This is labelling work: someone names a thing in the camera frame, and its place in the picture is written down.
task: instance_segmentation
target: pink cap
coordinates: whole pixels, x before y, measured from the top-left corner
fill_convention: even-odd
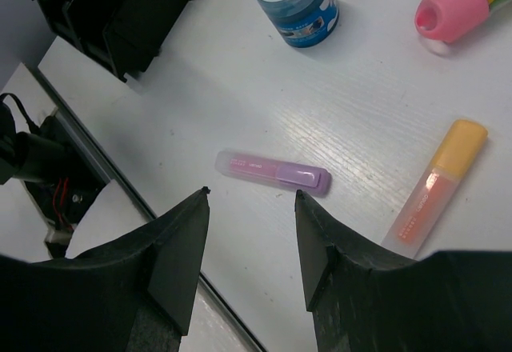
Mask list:
[[[454,42],[489,17],[487,0],[422,0],[414,24],[421,36]]]

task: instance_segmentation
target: black cable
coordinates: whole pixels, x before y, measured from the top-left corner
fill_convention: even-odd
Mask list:
[[[2,103],[7,96],[10,96],[16,103],[16,106],[18,107],[19,111],[22,113],[23,117],[25,118],[26,124],[29,126],[29,131],[32,134],[40,135],[41,130],[39,129],[38,126],[36,126],[35,122],[32,121],[32,119],[26,112],[25,107],[23,106],[23,104],[20,101],[20,99],[18,98],[18,96],[16,96],[15,94],[10,94],[10,93],[0,94],[0,103]]]

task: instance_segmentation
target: blue jar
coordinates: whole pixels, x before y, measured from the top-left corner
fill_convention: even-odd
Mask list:
[[[285,42],[297,48],[314,46],[338,24],[336,0],[258,0]]]

